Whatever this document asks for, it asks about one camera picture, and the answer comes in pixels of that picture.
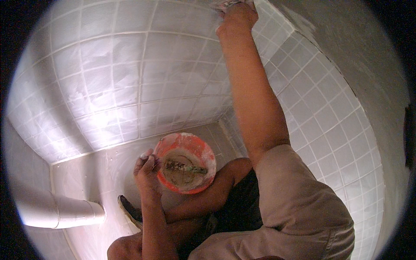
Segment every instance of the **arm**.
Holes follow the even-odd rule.
[[[257,13],[237,4],[217,29],[231,83],[234,110],[254,168],[271,148],[290,144],[283,110],[267,80],[251,35]]]
[[[139,158],[134,167],[143,216],[142,259],[178,259],[162,210],[162,194],[158,190],[156,178],[159,166],[155,164],[155,155],[150,155],[152,152],[148,150],[148,156]]]

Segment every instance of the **dark skin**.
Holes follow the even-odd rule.
[[[251,29],[258,19],[253,4],[239,3],[222,14],[224,22],[217,29],[225,57],[231,83],[233,107],[237,116],[249,160],[236,163],[238,169],[219,171],[217,183],[227,183],[221,187],[215,181],[211,187],[202,192],[199,198],[193,198],[171,211],[163,213],[161,193],[158,191],[156,173],[159,165],[157,157],[147,151],[145,157],[137,160],[134,176],[140,192],[143,216],[143,232],[116,240],[109,248],[108,259],[177,259],[176,248],[189,236],[181,230],[195,232],[201,224],[195,218],[221,207],[223,202],[206,205],[203,212],[192,211],[192,205],[201,205],[206,197],[227,198],[230,189],[242,177],[233,172],[247,173],[247,169],[257,164],[271,148],[289,144],[283,110],[271,89],[266,72],[261,63]],[[277,256],[264,256],[258,260],[282,259]]]

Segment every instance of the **leg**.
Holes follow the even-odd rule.
[[[168,224],[168,230],[176,249],[187,241],[203,225],[202,218],[188,219]],[[107,257],[112,259],[141,260],[142,233],[121,237],[115,240],[107,250]]]
[[[219,210],[225,204],[231,188],[240,182],[251,168],[248,158],[230,161],[217,172],[214,182],[206,190],[166,211],[166,222],[197,218]]]

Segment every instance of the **beige shirt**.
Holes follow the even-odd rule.
[[[347,208],[330,187],[315,179],[291,146],[268,151],[255,171],[263,226],[211,235],[188,259],[350,258],[354,222]]]

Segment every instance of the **hand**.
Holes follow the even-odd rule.
[[[133,176],[142,198],[151,196],[160,199],[162,193],[159,189],[157,172],[161,164],[157,155],[152,153],[153,149],[149,149],[137,159]]]
[[[238,3],[230,7],[226,13],[220,13],[224,22],[217,28],[218,37],[228,27],[236,26],[239,29],[247,29],[251,32],[254,24],[258,20],[258,14],[254,3]]]

